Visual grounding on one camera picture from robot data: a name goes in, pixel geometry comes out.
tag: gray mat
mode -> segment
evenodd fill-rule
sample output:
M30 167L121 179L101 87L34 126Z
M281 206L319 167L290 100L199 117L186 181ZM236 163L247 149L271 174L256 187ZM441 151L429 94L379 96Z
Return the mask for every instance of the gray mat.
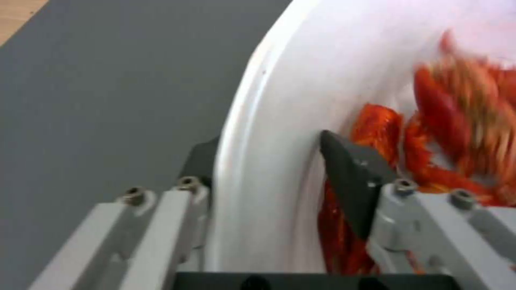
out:
M98 202L169 188L288 0L51 0L0 49L0 288Z

